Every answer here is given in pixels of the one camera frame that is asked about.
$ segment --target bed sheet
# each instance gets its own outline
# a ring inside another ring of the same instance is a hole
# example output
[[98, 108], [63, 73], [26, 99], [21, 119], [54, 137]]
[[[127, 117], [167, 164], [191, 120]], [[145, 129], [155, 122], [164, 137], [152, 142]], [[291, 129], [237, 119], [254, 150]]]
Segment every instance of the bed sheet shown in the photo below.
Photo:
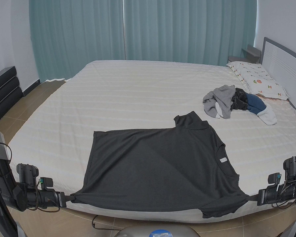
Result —
[[[226, 144], [226, 152], [248, 195], [266, 188], [269, 174], [296, 155], [296, 114], [288, 101], [265, 99], [277, 124], [268, 126], [249, 111], [230, 119], [205, 114], [202, 98], [224, 84], [243, 88], [229, 67], [157, 61], [94, 61], [53, 93], [25, 122], [9, 146], [11, 168], [33, 164], [66, 195], [83, 186], [93, 131], [174, 127], [173, 118], [195, 111]], [[116, 211], [85, 204], [67, 207], [92, 214], [138, 220], [216, 222], [270, 208], [249, 201], [235, 213], [203, 219], [198, 209], [178, 212]]]

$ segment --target pile of clothes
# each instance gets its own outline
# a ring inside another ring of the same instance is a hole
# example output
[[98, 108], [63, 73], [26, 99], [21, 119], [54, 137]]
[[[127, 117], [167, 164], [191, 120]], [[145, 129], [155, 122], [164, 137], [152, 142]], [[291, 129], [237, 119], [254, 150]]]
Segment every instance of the pile of clothes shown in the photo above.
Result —
[[276, 124], [277, 119], [271, 106], [258, 96], [246, 93], [234, 85], [223, 85], [203, 98], [204, 111], [211, 117], [230, 118], [232, 110], [248, 110], [256, 114], [265, 124]]

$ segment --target gray garment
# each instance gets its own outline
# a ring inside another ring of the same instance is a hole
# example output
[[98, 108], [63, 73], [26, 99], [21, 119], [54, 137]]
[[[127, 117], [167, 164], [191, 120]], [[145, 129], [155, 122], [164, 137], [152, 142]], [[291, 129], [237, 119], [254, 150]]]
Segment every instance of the gray garment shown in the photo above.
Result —
[[214, 118], [217, 117], [217, 111], [215, 108], [215, 103], [217, 102], [222, 109], [223, 118], [230, 118], [230, 107], [235, 92], [236, 89], [234, 85], [224, 85], [207, 93], [203, 98], [204, 111], [206, 114]]

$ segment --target white garment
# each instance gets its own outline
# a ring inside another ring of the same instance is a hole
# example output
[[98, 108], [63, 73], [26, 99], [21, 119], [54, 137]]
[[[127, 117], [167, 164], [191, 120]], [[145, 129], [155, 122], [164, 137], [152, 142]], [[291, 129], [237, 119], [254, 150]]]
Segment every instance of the white garment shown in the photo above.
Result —
[[277, 119], [275, 113], [272, 110], [272, 107], [265, 103], [265, 101], [264, 104], [266, 105], [266, 108], [263, 111], [259, 112], [257, 116], [267, 125], [276, 124]]
[[220, 118], [220, 117], [223, 117], [222, 115], [222, 109], [220, 108], [218, 102], [215, 103], [215, 109], [217, 111], [217, 115], [216, 115], [216, 118]]

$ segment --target round sticker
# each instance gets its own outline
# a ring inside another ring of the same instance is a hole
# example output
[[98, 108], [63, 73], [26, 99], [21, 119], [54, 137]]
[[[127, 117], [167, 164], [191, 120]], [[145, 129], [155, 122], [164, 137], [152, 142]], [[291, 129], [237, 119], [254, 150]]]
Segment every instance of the round sticker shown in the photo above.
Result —
[[169, 231], [159, 229], [159, 230], [153, 231], [149, 235], [149, 237], [173, 237], [173, 236]]

